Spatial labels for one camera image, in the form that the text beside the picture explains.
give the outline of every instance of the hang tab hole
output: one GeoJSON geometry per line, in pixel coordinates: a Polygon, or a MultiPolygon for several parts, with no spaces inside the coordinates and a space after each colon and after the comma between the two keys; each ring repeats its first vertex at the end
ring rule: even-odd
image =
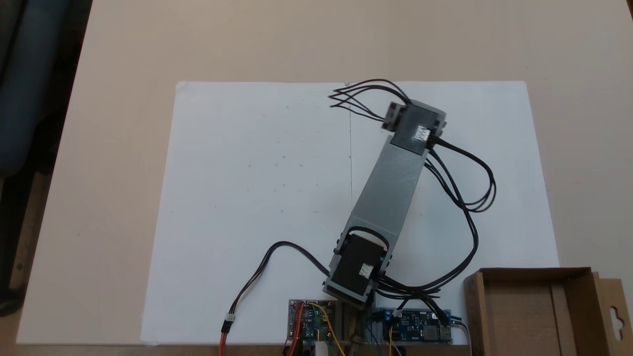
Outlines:
{"type": "Polygon", "coordinates": [[[624,320],[618,316],[618,309],[616,307],[609,308],[611,314],[611,324],[613,324],[613,332],[615,333],[615,339],[622,340],[622,328],[624,327],[624,320]]]}

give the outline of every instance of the white paper sheet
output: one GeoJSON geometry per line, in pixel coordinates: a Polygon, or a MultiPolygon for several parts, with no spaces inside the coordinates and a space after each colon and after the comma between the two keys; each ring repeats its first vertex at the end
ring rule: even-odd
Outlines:
{"type": "MultiPolygon", "coordinates": [[[[401,85],[446,111],[443,138],[485,160],[498,183],[494,206],[473,217],[475,259],[440,293],[442,308],[465,316],[461,281],[478,268],[558,266],[527,90],[522,82],[401,85]]],[[[293,241],[327,266],[387,137],[377,122],[328,108],[327,95],[341,86],[178,85],[142,340],[217,344],[230,304],[276,241],[293,241]]],[[[363,97],[378,113],[391,100],[363,97]]],[[[481,168],[437,151],[466,199],[483,194],[481,168]]],[[[427,283],[471,246],[463,214],[423,172],[387,274],[427,283]]],[[[298,252],[280,248],[241,300],[227,343],[283,343],[288,299],[329,299],[323,280],[298,252]]],[[[466,343],[457,331],[454,341],[466,343]]]]}

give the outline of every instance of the yellow wire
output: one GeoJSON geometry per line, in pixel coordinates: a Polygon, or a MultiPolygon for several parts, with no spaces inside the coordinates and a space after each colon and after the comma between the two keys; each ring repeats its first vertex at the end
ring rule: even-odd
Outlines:
{"type": "Polygon", "coordinates": [[[325,322],[327,323],[327,327],[329,327],[330,331],[332,332],[332,337],[334,338],[334,342],[336,342],[336,346],[339,347],[339,351],[341,352],[341,355],[345,356],[345,352],[343,352],[343,348],[341,347],[341,344],[339,344],[339,340],[336,338],[336,334],[334,333],[334,328],[330,324],[330,318],[327,317],[327,312],[325,311],[325,309],[316,303],[309,303],[309,304],[312,305],[313,307],[317,307],[321,309],[321,312],[323,313],[323,319],[325,319],[325,322]]]}
{"type": "Polygon", "coordinates": [[[389,329],[389,356],[391,356],[391,349],[394,346],[394,340],[392,336],[393,331],[394,331],[394,326],[392,325],[391,328],[389,329]]]}

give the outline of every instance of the orange wire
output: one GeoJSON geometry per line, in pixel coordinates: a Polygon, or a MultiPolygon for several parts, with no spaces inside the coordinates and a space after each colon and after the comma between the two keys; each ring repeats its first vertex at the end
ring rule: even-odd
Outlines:
{"type": "Polygon", "coordinates": [[[220,348],[218,351],[218,356],[224,356],[224,346],[227,342],[227,335],[226,333],[222,333],[222,336],[220,337],[220,348]]]}
{"type": "Polygon", "coordinates": [[[293,352],[294,352],[294,348],[297,347],[297,340],[298,340],[298,336],[297,335],[299,333],[299,327],[301,325],[301,320],[302,320],[302,316],[303,316],[303,302],[300,302],[301,306],[299,307],[299,310],[297,311],[297,319],[294,322],[295,326],[294,326],[294,335],[292,335],[292,343],[290,344],[290,351],[288,352],[288,356],[292,356],[293,352]]]}

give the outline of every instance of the open cardboard box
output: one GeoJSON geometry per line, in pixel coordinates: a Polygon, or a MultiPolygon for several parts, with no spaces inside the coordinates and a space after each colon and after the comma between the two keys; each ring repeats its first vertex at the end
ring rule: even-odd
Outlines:
{"type": "Polygon", "coordinates": [[[464,280],[474,356],[633,355],[622,282],[591,268],[481,269],[464,280]],[[614,333],[611,308],[623,323],[614,333]]]}

